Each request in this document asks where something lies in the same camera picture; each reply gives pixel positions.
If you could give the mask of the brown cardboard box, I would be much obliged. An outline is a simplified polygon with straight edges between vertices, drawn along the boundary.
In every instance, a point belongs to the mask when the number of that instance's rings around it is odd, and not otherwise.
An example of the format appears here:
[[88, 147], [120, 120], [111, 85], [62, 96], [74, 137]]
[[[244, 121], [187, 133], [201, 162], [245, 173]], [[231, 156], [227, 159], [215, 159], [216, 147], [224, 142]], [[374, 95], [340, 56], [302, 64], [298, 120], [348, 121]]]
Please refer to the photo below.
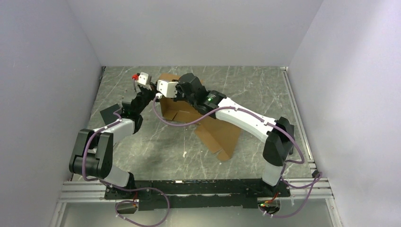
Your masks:
[[[160, 101], [161, 114], [167, 121], [189, 123], [201, 117], [189, 103], [174, 102], [169, 98]], [[195, 134], [203, 144], [214, 154], [218, 153], [220, 161], [227, 161], [233, 156], [241, 129], [231, 123], [213, 119], [208, 116], [196, 123]]]

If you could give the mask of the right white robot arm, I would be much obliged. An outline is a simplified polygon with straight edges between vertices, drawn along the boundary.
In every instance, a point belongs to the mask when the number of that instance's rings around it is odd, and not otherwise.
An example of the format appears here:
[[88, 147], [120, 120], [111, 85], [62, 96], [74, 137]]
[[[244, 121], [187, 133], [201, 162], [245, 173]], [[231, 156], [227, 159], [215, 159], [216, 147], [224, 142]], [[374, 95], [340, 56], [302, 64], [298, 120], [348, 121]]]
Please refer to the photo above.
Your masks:
[[185, 101], [202, 115], [231, 123], [264, 143], [265, 168], [261, 192], [272, 196], [279, 190], [279, 180], [288, 155], [294, 148], [294, 126], [288, 119], [263, 116], [253, 112], [216, 90], [207, 90], [192, 73], [176, 80], [176, 101]]

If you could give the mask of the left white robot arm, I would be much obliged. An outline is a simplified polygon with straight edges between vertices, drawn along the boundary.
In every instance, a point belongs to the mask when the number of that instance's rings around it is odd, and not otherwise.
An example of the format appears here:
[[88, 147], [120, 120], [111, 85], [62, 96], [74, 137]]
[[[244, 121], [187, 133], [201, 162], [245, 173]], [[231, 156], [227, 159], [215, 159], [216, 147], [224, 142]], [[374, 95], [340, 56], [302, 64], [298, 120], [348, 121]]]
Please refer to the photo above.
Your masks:
[[155, 98], [156, 84], [148, 88], [141, 86], [140, 92], [131, 102], [115, 104], [105, 111], [113, 117], [107, 125], [98, 129], [82, 129], [78, 132], [69, 161], [69, 171], [81, 175], [86, 181], [99, 180], [117, 188], [125, 199], [136, 192], [134, 175], [113, 164], [113, 147], [116, 143], [133, 135], [142, 126], [141, 112]]

